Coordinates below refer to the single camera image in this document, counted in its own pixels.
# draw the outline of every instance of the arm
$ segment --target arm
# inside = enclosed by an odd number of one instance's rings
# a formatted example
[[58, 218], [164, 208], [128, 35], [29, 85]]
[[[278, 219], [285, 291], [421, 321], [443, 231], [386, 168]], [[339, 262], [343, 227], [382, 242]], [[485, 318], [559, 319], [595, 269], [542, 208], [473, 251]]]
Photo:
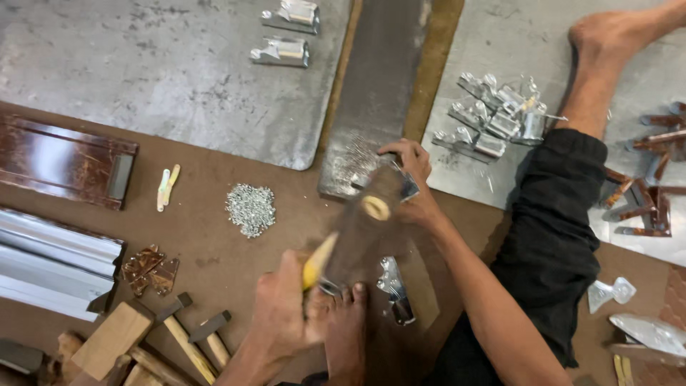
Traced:
[[279, 270], [257, 281], [250, 330], [215, 386], [262, 386], [302, 349], [319, 341], [303, 318], [303, 265], [286, 251]]
[[425, 150], [416, 142], [401, 140], [379, 152], [398, 154], [405, 171], [420, 184], [421, 193], [401, 208], [401, 214], [431, 232], [460, 290], [474, 334], [498, 377], [507, 385], [570, 385], [534, 324], [440, 211], [426, 185], [431, 166]]

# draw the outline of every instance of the brown floor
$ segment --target brown floor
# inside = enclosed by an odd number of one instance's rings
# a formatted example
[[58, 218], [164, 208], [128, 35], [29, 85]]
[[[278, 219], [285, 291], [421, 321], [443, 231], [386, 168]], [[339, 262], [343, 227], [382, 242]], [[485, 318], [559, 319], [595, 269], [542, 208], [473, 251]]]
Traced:
[[[434, 1], [434, 15], [405, 125], [406, 136], [412, 139], [421, 138], [461, 7], [462, 0]], [[0, 107], [42, 115], [7, 104]], [[50, 115], [50, 119], [65, 125], [84, 124], [55, 115]], [[320, 198], [316, 192], [322, 146], [313, 167], [296, 172], [159, 137], [98, 124], [86, 125], [98, 133], [131, 139], [141, 145], [123, 211], [74, 203], [6, 185], [0, 185], [0, 204], [126, 240], [127, 255], [151, 243], [160, 245], [169, 257], [181, 260], [174, 293], [188, 291], [194, 300], [192, 307], [179, 313], [181, 324], [196, 326], [222, 309], [230, 310], [233, 319], [220, 334], [233, 351], [248, 329], [254, 285], [259, 275], [276, 267], [284, 249], [299, 248], [325, 237], [330, 222], [341, 210], [340, 203]], [[325, 139], [326, 135], [320, 144], [325, 144]], [[182, 166], [179, 180], [169, 207], [158, 213], [154, 206], [161, 171], [175, 163]], [[276, 224], [256, 239], [247, 240], [241, 235], [224, 211], [226, 193], [234, 183], [268, 186], [276, 196]], [[507, 230], [507, 216], [492, 207], [442, 192], [434, 194], [470, 247], [485, 261], [491, 261]], [[431, 275], [441, 314], [424, 334], [390, 324], [372, 334], [368, 348], [372, 362], [369, 385], [416, 384], [430, 367], [461, 312], [445, 264], [430, 246], [422, 247], [422, 241], [425, 240], [417, 240], [417, 243]], [[607, 317], [618, 312], [657, 316], [663, 306], [668, 265], [612, 245], [603, 245], [596, 256], [602, 266], [602, 281], [612, 282], [617, 276], [624, 276], [638, 292], [625, 306], [611, 302], [595, 315], [588, 314], [586, 299], [582, 300], [579, 328], [574, 339], [581, 367], [571, 373], [574, 378], [590, 374], [600, 385], [614, 385], [612, 358], [603, 348], [613, 333]], [[131, 297], [130, 289], [120, 286], [115, 301]], [[159, 299], [148, 291], [141, 301], [158, 311], [171, 300]], [[75, 330], [88, 335], [97, 326], [97, 323], [6, 299], [0, 299], [0, 309], [3, 315], [0, 317], [0, 337], [11, 337], [48, 353], [56, 349], [56, 337], [62, 331]], [[164, 327], [153, 330], [145, 344], [191, 377], [201, 379]], [[323, 352], [317, 348], [296, 359], [279, 378], [299, 381], [304, 375], [324, 368]]]

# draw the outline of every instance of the black pants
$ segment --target black pants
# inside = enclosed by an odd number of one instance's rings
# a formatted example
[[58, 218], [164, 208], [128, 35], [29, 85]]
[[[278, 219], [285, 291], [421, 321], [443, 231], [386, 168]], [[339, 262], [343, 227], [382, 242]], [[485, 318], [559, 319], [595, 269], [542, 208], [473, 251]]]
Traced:
[[[579, 299], [600, 270], [587, 212], [605, 180], [607, 147], [556, 129], [534, 150], [512, 206], [512, 226], [491, 270], [564, 367], [578, 367], [571, 338]], [[502, 385], [463, 313], [424, 385]]]

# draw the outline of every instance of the hammer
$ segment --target hammer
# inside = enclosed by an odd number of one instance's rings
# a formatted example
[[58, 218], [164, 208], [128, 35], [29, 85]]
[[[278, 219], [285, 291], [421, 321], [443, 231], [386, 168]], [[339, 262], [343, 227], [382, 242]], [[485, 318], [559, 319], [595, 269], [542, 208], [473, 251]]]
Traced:
[[231, 356], [228, 354], [226, 346], [224, 346], [222, 340], [219, 338], [217, 330], [229, 320], [231, 320], [231, 314], [227, 310], [224, 310], [214, 316], [212, 319], [206, 320], [200, 324], [200, 327], [193, 331], [191, 336], [188, 338], [188, 343], [195, 343], [203, 339], [207, 339], [207, 343], [210, 346], [210, 350], [212, 350], [212, 354], [214, 354], [222, 368], [226, 367], [226, 364]]
[[178, 320], [174, 317], [174, 313], [181, 308], [188, 307], [193, 303], [188, 292], [184, 292], [176, 297], [176, 301], [170, 306], [162, 310], [161, 313], [157, 315], [155, 319], [156, 322], [162, 322], [169, 328], [169, 331], [174, 336], [178, 344], [186, 353], [186, 355], [191, 359], [191, 362], [195, 365], [198, 371], [205, 378], [207, 383], [212, 385], [217, 379], [217, 370], [209, 363], [207, 358], [205, 358], [198, 347], [192, 343], [188, 343], [188, 332], [183, 329], [183, 327], [178, 323]]

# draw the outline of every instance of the hammer head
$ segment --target hammer head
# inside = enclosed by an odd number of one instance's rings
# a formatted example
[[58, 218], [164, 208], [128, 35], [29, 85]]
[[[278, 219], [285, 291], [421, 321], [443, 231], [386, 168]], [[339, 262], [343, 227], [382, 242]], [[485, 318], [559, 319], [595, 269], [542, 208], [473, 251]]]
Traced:
[[184, 292], [176, 297], [174, 303], [170, 304], [168, 307], [163, 309], [162, 312], [157, 314], [155, 322], [162, 323], [166, 318], [172, 316], [176, 311], [180, 310], [181, 308], [188, 307], [191, 304], [193, 304], [191, 296], [188, 295], [188, 292]]
[[197, 330], [193, 331], [193, 333], [191, 333], [191, 336], [188, 337], [188, 343], [195, 343], [197, 341], [201, 341], [203, 339], [206, 339], [207, 337], [210, 336], [210, 334], [217, 331], [220, 327], [222, 327], [224, 324], [226, 324], [226, 322], [228, 322], [230, 319], [231, 319], [231, 314], [227, 310], [220, 312], [219, 314], [214, 316], [212, 319], [201, 324]]

